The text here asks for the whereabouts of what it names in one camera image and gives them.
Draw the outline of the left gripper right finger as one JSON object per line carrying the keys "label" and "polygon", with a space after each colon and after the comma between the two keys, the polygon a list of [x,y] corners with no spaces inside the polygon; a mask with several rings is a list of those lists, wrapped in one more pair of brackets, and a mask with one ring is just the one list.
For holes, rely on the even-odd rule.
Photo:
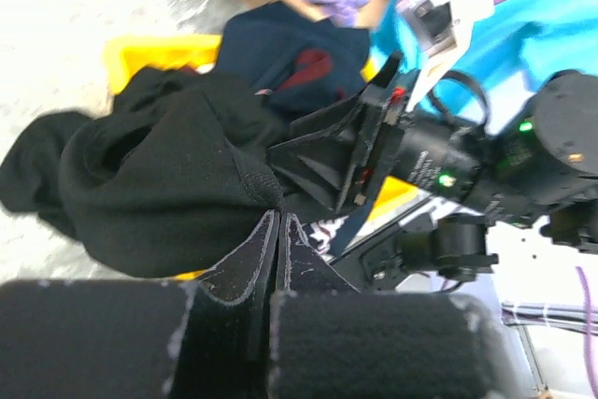
{"label": "left gripper right finger", "polygon": [[284,214],[278,234],[275,293],[332,296],[358,292],[309,244],[298,218]]}

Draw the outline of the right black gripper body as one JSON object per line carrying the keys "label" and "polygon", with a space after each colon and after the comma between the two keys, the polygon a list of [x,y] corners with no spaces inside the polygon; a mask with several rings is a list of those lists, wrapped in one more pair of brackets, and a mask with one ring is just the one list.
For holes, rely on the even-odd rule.
{"label": "right black gripper body", "polygon": [[401,141],[398,160],[377,199],[341,221],[338,247],[346,249],[355,238],[373,231],[376,224],[406,207],[416,191],[449,199],[467,195],[477,177],[486,143],[489,101],[483,88],[463,72],[450,70],[441,78],[462,85],[480,103],[482,119],[471,121],[453,113],[434,91],[398,121]]}

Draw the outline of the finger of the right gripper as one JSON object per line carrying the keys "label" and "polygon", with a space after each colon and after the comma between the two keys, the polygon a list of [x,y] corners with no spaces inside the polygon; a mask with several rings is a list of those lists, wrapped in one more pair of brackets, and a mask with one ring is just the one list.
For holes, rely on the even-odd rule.
{"label": "finger of the right gripper", "polygon": [[325,162],[316,156],[286,150],[268,153],[270,168],[283,183],[332,212],[355,208],[351,198],[351,166],[346,159]]}
{"label": "finger of the right gripper", "polygon": [[301,156],[334,170],[346,170],[351,163],[367,167],[372,133],[363,129],[373,93],[374,87],[368,85],[348,99],[294,121],[287,140],[268,150],[270,167],[292,170]]}

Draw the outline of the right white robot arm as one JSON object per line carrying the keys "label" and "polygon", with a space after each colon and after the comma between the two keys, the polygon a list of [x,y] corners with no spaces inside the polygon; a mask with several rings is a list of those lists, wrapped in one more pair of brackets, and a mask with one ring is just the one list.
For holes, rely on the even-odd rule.
{"label": "right white robot arm", "polygon": [[498,258],[487,232],[549,219],[549,237],[597,249],[597,79],[554,74],[497,135],[486,122],[415,105],[417,72],[392,56],[367,87],[290,126],[268,151],[286,183],[336,213],[386,177],[457,203],[390,224],[335,265],[356,292],[276,295],[274,398],[521,398],[498,321],[463,284]]}

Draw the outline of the black tank top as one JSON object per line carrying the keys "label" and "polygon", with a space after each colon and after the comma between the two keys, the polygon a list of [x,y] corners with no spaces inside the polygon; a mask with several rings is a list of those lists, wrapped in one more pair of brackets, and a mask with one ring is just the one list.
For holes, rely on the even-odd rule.
{"label": "black tank top", "polygon": [[104,117],[31,122],[1,164],[1,203],[124,274],[201,270],[282,208],[265,151],[285,133],[238,77],[148,68]]}

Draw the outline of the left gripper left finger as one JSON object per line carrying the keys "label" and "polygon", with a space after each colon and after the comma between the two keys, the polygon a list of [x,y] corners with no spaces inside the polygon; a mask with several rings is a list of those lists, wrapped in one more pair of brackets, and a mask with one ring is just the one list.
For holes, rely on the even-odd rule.
{"label": "left gripper left finger", "polygon": [[279,215],[267,211],[246,240],[195,281],[174,282],[163,313],[175,324],[164,398],[265,398],[267,327]]}

